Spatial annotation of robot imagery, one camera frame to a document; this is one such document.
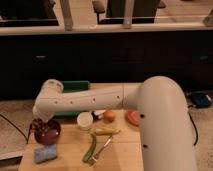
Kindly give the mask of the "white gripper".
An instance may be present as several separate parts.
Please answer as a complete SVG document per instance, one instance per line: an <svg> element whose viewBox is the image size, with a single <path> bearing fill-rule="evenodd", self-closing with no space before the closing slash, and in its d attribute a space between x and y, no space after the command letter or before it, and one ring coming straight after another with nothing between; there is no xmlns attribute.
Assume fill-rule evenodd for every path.
<svg viewBox="0 0 213 171"><path fill-rule="evenodd" d="M33 109L33 117L35 119L41 119L43 122L48 122L50 119L52 119L54 114L52 112L48 111L40 111L36 108Z"/></svg>

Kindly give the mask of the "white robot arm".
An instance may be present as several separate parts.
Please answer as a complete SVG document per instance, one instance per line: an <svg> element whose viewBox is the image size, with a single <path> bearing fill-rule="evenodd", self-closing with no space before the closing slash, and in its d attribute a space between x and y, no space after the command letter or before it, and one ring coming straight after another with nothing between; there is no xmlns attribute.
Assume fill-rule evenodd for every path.
<svg viewBox="0 0 213 171"><path fill-rule="evenodd" d="M56 112L103 109L139 112L144 171L198 171L187 101L168 77L71 93L49 79L36 97L33 116L48 121Z"/></svg>

